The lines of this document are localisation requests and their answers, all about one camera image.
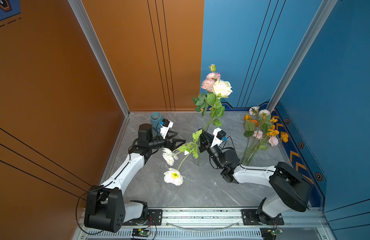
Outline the white poppy fuzzy green stem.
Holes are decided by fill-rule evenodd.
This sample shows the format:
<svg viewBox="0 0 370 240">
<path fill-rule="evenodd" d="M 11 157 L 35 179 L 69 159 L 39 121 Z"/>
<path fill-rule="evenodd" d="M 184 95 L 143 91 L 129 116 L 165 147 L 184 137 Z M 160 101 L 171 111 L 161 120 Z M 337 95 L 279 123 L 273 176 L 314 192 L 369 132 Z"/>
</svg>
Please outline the white poppy fuzzy green stem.
<svg viewBox="0 0 370 240">
<path fill-rule="evenodd" d="M 200 136 L 203 133 L 203 130 L 198 130 L 192 134 L 192 141 L 181 145 L 180 147 L 175 147 L 172 151 L 168 148 L 163 149 L 163 158 L 169 166 L 173 166 L 175 161 L 179 159 L 180 154 L 184 154 L 184 159 L 181 161 L 177 169 L 169 168 L 164 173 L 164 181 L 169 184 L 180 186 L 184 182 L 184 178 L 180 172 L 180 168 L 189 156 L 193 156 L 194 159 L 199 157 L 199 147 L 200 147 Z"/>
</svg>

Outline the pink rose spray with leaves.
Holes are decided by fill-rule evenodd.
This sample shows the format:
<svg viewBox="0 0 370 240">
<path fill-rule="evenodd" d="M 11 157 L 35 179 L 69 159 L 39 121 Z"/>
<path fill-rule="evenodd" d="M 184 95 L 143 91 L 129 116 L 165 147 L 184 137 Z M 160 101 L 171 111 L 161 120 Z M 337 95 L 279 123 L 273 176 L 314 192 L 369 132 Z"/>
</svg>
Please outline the pink rose spray with leaves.
<svg viewBox="0 0 370 240">
<path fill-rule="evenodd" d="M 201 83 L 201 88 L 206 91 L 206 93 L 200 93 L 197 97 L 193 97 L 193 103 L 195 104 L 195 111 L 201 113 L 203 117 L 202 129 L 206 132 L 210 126 L 213 119 L 212 114 L 210 114 L 210 119 L 206 122 L 207 111 L 212 112 L 212 108 L 217 100 L 217 95 L 213 93 L 214 84 L 221 80 L 221 75 L 216 71 L 216 65 L 211 64 L 209 66 L 210 73 L 206 76 L 206 79 Z"/>
</svg>

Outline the cream rose with leaves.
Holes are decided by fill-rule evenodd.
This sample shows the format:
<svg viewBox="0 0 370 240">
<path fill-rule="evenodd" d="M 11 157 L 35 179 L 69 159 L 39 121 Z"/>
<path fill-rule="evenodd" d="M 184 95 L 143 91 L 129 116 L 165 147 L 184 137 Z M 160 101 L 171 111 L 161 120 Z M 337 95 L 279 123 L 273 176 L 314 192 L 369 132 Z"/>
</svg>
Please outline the cream rose with leaves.
<svg viewBox="0 0 370 240">
<path fill-rule="evenodd" d="M 210 119 L 210 114 L 212 114 L 212 121 L 210 125 L 214 125 L 215 127 L 222 126 L 221 118 L 224 115 L 225 107 L 222 105 L 222 99 L 226 99 L 232 93 L 231 84 L 228 81 L 218 80 L 213 87 L 213 93 L 217 95 L 217 100 L 211 109 L 211 111 L 207 111 L 206 115 L 206 122 Z"/>
</svg>

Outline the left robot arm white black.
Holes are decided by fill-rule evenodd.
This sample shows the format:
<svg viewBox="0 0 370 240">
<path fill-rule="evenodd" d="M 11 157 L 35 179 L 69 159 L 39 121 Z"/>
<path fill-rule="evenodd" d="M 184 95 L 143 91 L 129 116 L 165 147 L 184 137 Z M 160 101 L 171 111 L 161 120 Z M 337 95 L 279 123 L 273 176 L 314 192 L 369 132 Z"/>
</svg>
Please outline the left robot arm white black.
<svg viewBox="0 0 370 240">
<path fill-rule="evenodd" d="M 163 119 L 160 123 L 157 136 L 153 135 L 151 124 L 141 124 L 138 138 L 133 141 L 123 164 L 109 179 L 100 186 L 92 186 L 86 193 L 85 227 L 116 233 L 126 222 L 144 224 L 148 220 L 148 204 L 143 201 L 126 204 L 123 194 L 151 155 L 161 148 L 173 151 L 185 143 L 175 138 L 176 132 L 171 132 L 173 122 Z"/>
</svg>

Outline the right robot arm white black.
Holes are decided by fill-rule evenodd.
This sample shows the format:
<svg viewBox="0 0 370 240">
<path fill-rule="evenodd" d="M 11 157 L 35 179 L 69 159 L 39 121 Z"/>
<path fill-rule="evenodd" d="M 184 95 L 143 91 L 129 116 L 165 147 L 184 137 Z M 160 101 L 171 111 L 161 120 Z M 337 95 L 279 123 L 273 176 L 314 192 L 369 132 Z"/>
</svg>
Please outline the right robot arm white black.
<svg viewBox="0 0 370 240">
<path fill-rule="evenodd" d="M 226 133 L 220 128 L 215 129 L 213 134 L 202 132 L 198 149 L 201 153 L 208 153 L 212 165 L 221 170 L 221 176 L 228 183 L 257 184 L 275 191 L 273 196 L 261 201 L 255 212 L 242 212 L 250 225 L 283 225 L 283 212 L 305 212 L 309 209 L 313 184 L 306 177 L 285 162 L 270 167 L 243 167 L 235 148 L 220 148 L 226 139 Z"/>
</svg>

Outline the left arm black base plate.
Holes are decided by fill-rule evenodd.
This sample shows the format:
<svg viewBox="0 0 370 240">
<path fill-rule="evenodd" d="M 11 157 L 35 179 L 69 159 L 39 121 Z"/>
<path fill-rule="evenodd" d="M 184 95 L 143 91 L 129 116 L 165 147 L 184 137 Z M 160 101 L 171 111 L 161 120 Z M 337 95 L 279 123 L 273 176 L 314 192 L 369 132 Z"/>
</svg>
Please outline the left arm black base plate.
<svg viewBox="0 0 370 240">
<path fill-rule="evenodd" d="M 163 210 L 162 209 L 148 209 L 148 218 L 146 220 L 133 219 L 128 222 L 123 223 L 123 226 L 148 226 L 151 220 L 156 224 L 156 226 L 162 225 L 163 220 Z"/>
</svg>

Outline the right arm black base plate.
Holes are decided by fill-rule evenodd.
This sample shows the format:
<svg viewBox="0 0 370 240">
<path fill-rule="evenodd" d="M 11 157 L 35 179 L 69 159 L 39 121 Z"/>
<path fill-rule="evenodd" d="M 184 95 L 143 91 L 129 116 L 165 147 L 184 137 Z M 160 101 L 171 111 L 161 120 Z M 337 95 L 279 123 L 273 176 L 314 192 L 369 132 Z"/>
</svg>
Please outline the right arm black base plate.
<svg viewBox="0 0 370 240">
<path fill-rule="evenodd" d="M 275 218 L 271 218 L 263 212 L 257 213 L 254 209 L 243 209 L 241 212 L 241 218 L 245 226 L 263 225 L 263 226 L 283 226 L 284 220 L 281 214 L 278 214 Z"/>
</svg>

